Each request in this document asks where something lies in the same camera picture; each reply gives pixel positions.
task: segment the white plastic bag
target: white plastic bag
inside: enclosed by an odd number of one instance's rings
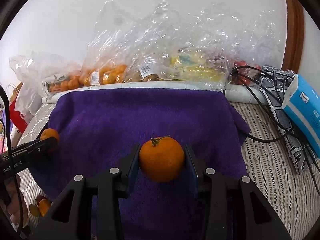
[[[30,57],[20,55],[10,57],[9,66],[23,84],[49,99],[54,93],[69,90],[68,81],[72,79],[70,76],[80,76],[80,73],[73,74],[73,72],[80,72],[81,69],[79,64],[47,52],[32,52]]]
[[[25,117],[34,116],[42,105],[42,97],[28,85],[23,84],[16,100],[15,111],[20,112]]]

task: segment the tissue box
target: tissue box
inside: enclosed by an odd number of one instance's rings
[[[313,88],[296,74],[285,92],[282,109],[307,137],[320,157],[320,101]]]

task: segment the purple towel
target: purple towel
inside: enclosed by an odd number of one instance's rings
[[[55,199],[76,175],[90,177],[118,164],[131,147],[170,135],[191,143],[195,155],[224,175],[246,175],[241,155],[249,128],[221,92],[176,89],[109,89],[72,92],[61,97],[49,127],[60,134],[52,163],[30,172]],[[134,192],[119,200],[126,240],[198,239],[204,203],[193,199],[186,177],[150,181],[139,171]],[[95,232],[95,212],[92,231]]]

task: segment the tangerine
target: tangerine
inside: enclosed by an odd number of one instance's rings
[[[42,199],[40,200],[38,207],[40,214],[44,217],[44,215],[48,212],[49,208],[51,207],[51,203],[47,199]]]
[[[60,84],[60,91],[68,91],[69,90],[68,83],[69,83],[69,81],[67,81],[67,80],[62,81]]]
[[[29,205],[29,212],[34,217],[40,217],[40,210],[36,205],[33,205],[33,204]]]
[[[114,84],[116,82],[116,76],[117,74],[114,71],[109,71],[107,73],[104,73],[102,83],[104,85]]]
[[[179,176],[184,158],[183,149],[175,139],[168,136],[152,138],[141,147],[139,166],[151,180],[167,182]]]
[[[68,82],[68,87],[70,90],[77,89],[79,86],[79,82],[76,79],[71,79]]]
[[[42,132],[42,134],[40,136],[40,141],[45,140],[50,137],[55,137],[57,142],[59,142],[59,134],[55,129],[52,129],[52,128],[45,129]]]
[[[116,68],[114,69],[114,72],[116,73],[116,74],[121,74],[121,73],[123,73],[124,71],[125,71],[125,69],[127,68],[127,65],[118,65],[118,66],[116,66]]]

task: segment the gray patterned cloth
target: gray patterned cloth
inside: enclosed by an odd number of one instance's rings
[[[247,122],[253,136],[263,139],[279,137],[277,127],[259,105],[245,103],[231,103],[231,105]],[[20,144],[37,137],[49,120],[54,107],[55,104],[41,107],[34,117],[35,120],[32,120],[22,135]],[[242,146],[242,155],[248,175],[275,209],[292,239],[302,240],[320,215],[320,197],[310,172],[301,175],[296,173],[284,140],[276,143],[260,143],[247,138]],[[314,173],[317,183],[320,183],[320,174],[316,171]],[[20,176],[20,190],[29,206],[37,195],[43,195],[44,192],[28,170],[22,171]],[[37,222],[38,220],[29,214],[31,229],[35,228]]]
[[[287,71],[282,71],[280,69],[268,66],[268,65],[264,65],[262,67],[263,71],[267,71],[270,72],[270,74],[272,75],[273,71],[276,71],[277,75],[277,79],[279,80],[277,83],[277,90],[278,93],[280,94],[281,97],[281,101],[283,100],[284,97],[284,92],[287,90],[287,86],[284,84],[284,79],[287,78],[289,82],[292,82],[295,73],[292,70],[287,70]],[[266,77],[262,77],[260,79],[261,85],[264,86],[267,90],[269,90],[275,97],[278,97],[276,94],[276,89],[274,86],[274,82],[272,79],[266,78]],[[285,112],[282,110],[281,108],[281,104],[276,101],[271,95],[269,95],[265,90],[263,90],[262,88],[260,88],[261,93],[264,95],[264,97],[266,98],[266,101],[271,109],[271,112],[273,114],[273,116],[275,117],[275,119],[286,129],[290,130],[292,128],[292,123],[291,120],[288,118],[288,116],[285,114]],[[281,135],[283,135],[284,129],[281,129],[278,126],[278,130],[280,132]],[[293,165],[295,166],[295,169],[297,171],[298,174],[303,173],[303,171],[305,171],[308,168],[308,164],[306,162],[306,157],[303,153],[302,150],[302,146],[301,143],[297,140],[297,138],[293,137],[292,135],[287,135],[284,138],[285,144],[287,146],[288,149],[288,153],[289,153],[289,157],[292,159]],[[315,155],[315,153],[313,152],[313,150],[311,149],[310,146],[308,146],[309,151],[313,154],[313,159],[317,159],[318,157]],[[307,155],[307,158],[309,160],[310,163],[313,163],[312,158]]]

